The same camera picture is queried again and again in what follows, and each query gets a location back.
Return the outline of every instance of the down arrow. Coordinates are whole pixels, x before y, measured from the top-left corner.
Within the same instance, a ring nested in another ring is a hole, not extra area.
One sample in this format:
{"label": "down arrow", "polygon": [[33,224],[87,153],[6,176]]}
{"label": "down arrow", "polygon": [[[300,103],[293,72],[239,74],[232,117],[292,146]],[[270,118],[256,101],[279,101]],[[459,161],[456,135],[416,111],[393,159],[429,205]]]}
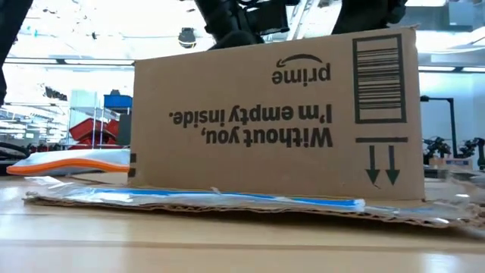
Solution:
{"label": "down arrow", "polygon": [[394,186],[400,170],[396,170],[396,162],[394,157],[394,146],[389,146],[389,170],[386,170],[387,177],[391,184]]}
{"label": "down arrow", "polygon": [[376,170],[376,149],[375,146],[369,146],[369,163],[370,168],[365,170],[372,184],[375,186],[380,170]]}

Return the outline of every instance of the cardboard box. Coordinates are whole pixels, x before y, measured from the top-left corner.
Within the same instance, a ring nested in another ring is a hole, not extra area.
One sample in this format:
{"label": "cardboard box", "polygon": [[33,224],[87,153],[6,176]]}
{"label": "cardboard box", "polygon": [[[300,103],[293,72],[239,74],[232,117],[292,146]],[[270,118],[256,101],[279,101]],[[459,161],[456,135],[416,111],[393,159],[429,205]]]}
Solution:
{"label": "cardboard box", "polygon": [[130,185],[421,199],[413,28],[138,61]]}

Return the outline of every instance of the ceiling light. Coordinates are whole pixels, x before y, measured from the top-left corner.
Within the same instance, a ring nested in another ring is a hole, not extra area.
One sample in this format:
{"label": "ceiling light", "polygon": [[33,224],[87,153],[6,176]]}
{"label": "ceiling light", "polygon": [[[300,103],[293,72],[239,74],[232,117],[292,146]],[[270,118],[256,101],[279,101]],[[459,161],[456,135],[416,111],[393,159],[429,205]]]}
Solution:
{"label": "ceiling light", "polygon": [[464,72],[485,73],[485,67],[465,67]]}
{"label": "ceiling light", "polygon": [[454,67],[428,67],[428,66],[420,66],[418,67],[419,71],[453,71],[455,70]]}
{"label": "ceiling light", "polygon": [[446,5],[446,0],[408,0],[408,7],[442,7]]}

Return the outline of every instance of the black pole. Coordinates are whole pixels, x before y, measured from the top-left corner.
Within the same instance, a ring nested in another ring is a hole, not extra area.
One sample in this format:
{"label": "black pole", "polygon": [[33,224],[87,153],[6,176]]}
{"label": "black pole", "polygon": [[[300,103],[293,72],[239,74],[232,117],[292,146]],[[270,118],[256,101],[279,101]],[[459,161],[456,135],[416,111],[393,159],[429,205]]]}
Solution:
{"label": "black pole", "polygon": [[456,123],[455,123],[455,100],[453,98],[431,98],[429,96],[421,96],[421,102],[429,102],[432,100],[447,101],[449,103],[450,123],[452,127],[452,152],[453,158],[458,155],[458,145],[456,143]]}
{"label": "black pole", "polygon": [[456,124],[455,124],[455,100],[453,98],[446,99],[449,103],[449,115],[452,124],[452,149],[453,158],[458,155],[458,147],[456,144]]}

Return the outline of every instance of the wooden table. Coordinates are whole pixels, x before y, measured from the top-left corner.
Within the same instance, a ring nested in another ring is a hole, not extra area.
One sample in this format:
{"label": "wooden table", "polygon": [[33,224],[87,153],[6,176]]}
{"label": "wooden table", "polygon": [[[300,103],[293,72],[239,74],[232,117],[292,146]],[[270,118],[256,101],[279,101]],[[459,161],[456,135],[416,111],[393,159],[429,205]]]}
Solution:
{"label": "wooden table", "polygon": [[0,181],[0,272],[473,272],[485,233],[314,215],[25,206]]}

